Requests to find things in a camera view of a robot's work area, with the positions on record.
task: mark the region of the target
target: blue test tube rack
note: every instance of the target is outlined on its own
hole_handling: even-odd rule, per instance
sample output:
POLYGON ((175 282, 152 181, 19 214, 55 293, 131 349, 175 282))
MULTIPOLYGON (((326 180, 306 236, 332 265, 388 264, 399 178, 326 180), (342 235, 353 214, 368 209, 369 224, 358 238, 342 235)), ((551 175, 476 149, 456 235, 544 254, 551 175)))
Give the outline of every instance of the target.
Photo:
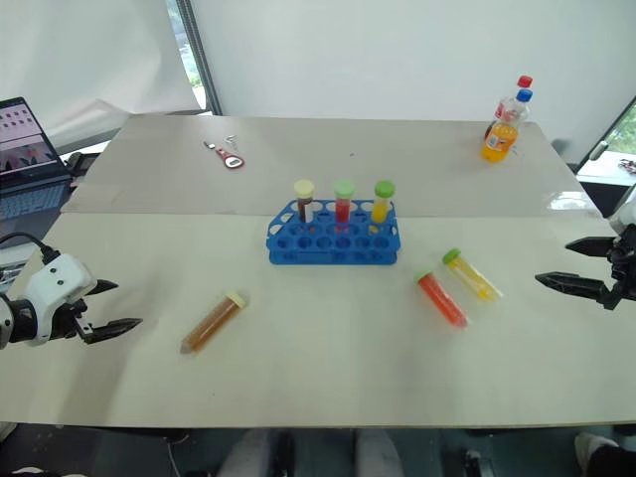
POLYGON ((296 201, 267 228, 269 261, 276 265, 391 265, 398 259, 399 229, 391 203, 387 220, 371 221, 373 201, 351 201, 347 224, 336 222, 334 201, 313 201, 313 221, 300 222, 296 201))

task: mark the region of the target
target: cable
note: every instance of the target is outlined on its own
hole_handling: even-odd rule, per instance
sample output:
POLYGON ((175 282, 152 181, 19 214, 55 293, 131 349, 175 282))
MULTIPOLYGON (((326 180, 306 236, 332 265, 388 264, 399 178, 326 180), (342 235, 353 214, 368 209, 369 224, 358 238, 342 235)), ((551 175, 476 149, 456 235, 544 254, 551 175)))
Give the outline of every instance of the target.
POLYGON ((179 469, 177 468, 177 463, 175 462, 175 458, 172 455, 172 444, 167 444, 168 445, 168 457, 170 458, 170 463, 172 464, 172 470, 175 471, 175 474, 177 474, 177 477, 181 477, 181 474, 179 473, 179 469))
POLYGON ((35 245, 37 245, 42 252, 42 262, 44 265, 51 263, 53 260, 60 256, 59 251, 55 250, 51 246, 46 245, 39 238, 33 237, 31 234, 27 234, 26 232, 13 232, 11 234, 7 234, 3 237, 0 237, 0 243, 2 243, 3 241, 7 241, 8 239, 13 239, 15 237, 26 237, 35 245))

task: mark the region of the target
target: test tube with red liquid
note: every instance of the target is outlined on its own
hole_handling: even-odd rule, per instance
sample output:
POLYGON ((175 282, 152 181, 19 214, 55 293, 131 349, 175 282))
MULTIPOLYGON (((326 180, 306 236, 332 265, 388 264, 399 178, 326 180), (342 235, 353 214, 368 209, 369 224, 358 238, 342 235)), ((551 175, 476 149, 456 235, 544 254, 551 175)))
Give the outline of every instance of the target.
POLYGON ((346 224, 349 221, 351 212, 351 198, 354 195, 356 186, 350 181, 339 181, 336 183, 336 222, 346 224))
POLYGON ((464 328, 470 324, 466 313, 448 296, 431 271, 418 273, 415 276, 415 283, 424 290, 451 325, 464 328))

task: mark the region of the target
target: yellow cap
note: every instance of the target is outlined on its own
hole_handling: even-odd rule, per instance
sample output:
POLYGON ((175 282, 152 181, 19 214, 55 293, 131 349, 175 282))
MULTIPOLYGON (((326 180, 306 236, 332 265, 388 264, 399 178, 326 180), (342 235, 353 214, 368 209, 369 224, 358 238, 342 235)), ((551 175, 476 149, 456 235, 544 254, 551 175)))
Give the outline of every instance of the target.
POLYGON ((247 302, 244 298, 242 298, 238 293, 232 291, 230 293, 226 293, 226 297, 233 301, 238 308, 244 308, 247 306, 247 302))
POLYGON ((302 179, 294 184, 294 191, 298 199, 311 199, 314 195, 314 184, 307 179, 302 179))

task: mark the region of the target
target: test tube cap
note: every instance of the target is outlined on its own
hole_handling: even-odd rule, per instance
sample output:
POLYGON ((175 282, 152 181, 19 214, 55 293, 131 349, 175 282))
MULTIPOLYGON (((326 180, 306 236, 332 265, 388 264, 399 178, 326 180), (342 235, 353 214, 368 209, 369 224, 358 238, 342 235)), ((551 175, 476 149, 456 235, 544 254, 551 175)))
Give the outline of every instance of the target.
POLYGON ((307 179, 301 179, 294 183, 294 192, 299 199, 310 199, 314 195, 314 183, 307 179))
POLYGON ((230 291, 226 293, 226 297, 233 301, 238 308, 244 308, 247 306, 247 300, 245 300, 242 296, 240 296, 235 291, 230 291))
POLYGON ((430 270, 420 270, 418 273, 416 273, 413 277, 413 281, 415 283, 419 283, 420 280, 422 280, 425 276, 427 276, 429 273, 432 273, 432 271, 430 270))
POLYGON ((351 199, 356 190, 356 186, 354 186, 354 183, 351 181, 338 181, 334 189, 338 199, 351 199))
POLYGON ((460 253, 461 253, 461 250, 459 248, 452 248, 446 253, 445 256, 441 258, 441 261, 443 261, 447 265, 448 263, 453 261, 455 258, 457 258, 460 253))
POLYGON ((393 197, 396 192, 396 185, 391 181, 380 181, 376 184, 376 195, 383 199, 393 197))

